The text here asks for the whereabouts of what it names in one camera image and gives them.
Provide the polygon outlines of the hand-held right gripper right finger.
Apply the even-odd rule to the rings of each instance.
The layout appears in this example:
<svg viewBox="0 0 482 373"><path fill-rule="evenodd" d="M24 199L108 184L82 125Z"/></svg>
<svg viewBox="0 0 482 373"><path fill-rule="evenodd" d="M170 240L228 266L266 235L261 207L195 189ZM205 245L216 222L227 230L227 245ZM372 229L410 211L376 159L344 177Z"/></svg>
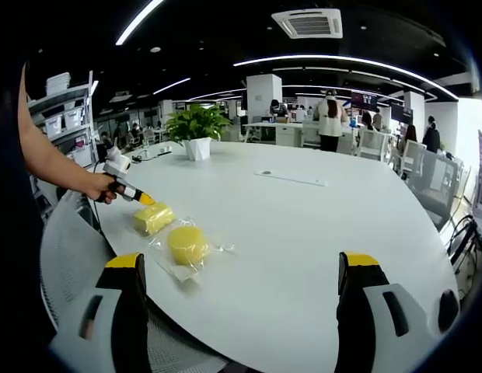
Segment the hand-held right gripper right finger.
<svg viewBox="0 0 482 373"><path fill-rule="evenodd" d="M411 372L438 337L416 299L373 257L339 254L337 372Z"/></svg>

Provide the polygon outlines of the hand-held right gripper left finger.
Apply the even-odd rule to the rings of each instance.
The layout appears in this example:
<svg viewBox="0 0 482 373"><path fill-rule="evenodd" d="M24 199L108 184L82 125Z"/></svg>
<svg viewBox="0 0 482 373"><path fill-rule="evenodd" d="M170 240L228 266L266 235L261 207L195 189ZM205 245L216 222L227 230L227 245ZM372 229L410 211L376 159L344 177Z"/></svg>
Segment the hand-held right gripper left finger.
<svg viewBox="0 0 482 373"><path fill-rule="evenodd" d="M51 352L70 372L150 372L145 258L117 256L58 324Z"/></svg>

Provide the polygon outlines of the person's left hand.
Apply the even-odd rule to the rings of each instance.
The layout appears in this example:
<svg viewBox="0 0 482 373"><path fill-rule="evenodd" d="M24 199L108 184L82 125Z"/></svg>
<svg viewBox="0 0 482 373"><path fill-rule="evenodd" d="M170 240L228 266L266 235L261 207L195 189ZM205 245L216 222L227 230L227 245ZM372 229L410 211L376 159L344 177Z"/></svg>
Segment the person's left hand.
<svg viewBox="0 0 482 373"><path fill-rule="evenodd" d="M110 189L114 178L102 173L87 173L81 184L81 192L89 199L111 204L117 199L117 194Z"/></svg>

